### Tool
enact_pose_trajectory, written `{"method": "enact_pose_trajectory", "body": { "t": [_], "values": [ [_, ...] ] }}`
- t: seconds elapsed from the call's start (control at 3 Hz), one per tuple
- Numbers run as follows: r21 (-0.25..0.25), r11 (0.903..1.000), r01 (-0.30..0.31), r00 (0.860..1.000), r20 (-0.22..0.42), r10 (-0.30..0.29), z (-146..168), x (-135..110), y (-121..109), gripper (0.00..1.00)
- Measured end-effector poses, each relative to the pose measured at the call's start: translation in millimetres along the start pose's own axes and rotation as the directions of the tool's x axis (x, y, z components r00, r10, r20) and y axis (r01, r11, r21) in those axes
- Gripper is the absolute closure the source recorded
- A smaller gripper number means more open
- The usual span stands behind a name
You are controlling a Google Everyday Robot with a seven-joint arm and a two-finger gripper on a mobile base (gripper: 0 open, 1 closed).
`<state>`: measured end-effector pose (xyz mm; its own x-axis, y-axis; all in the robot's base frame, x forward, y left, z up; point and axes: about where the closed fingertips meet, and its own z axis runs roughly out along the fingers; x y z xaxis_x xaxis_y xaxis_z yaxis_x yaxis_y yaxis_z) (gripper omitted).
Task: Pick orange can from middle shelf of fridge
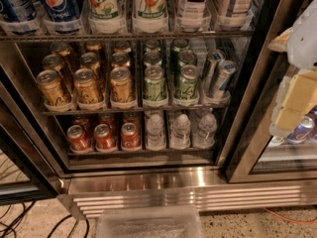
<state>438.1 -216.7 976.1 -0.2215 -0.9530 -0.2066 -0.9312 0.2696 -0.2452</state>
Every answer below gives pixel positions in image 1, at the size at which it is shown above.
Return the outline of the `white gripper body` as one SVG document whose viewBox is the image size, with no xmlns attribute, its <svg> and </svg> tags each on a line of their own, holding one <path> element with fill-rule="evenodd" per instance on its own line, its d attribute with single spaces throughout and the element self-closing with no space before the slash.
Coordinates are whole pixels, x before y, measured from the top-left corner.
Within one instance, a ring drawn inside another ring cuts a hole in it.
<svg viewBox="0 0 317 238">
<path fill-rule="evenodd" d="M 286 50 L 291 64 L 301 69 L 317 68 L 317 0 L 293 23 Z"/>
</svg>

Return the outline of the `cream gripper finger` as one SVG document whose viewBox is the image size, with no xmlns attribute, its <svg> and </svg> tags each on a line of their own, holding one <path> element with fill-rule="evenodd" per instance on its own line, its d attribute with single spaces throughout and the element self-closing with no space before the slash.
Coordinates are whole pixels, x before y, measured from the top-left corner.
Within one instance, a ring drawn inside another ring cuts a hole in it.
<svg viewBox="0 0 317 238">
<path fill-rule="evenodd" d="M 277 137 L 287 137 L 317 105 L 317 70 L 309 69 L 293 77 L 285 76 L 275 101 L 269 133 Z"/>
<path fill-rule="evenodd" d="M 268 48 L 274 52 L 284 53 L 287 49 L 287 42 L 291 33 L 292 28 L 286 29 L 279 36 L 269 42 Z"/>
</svg>

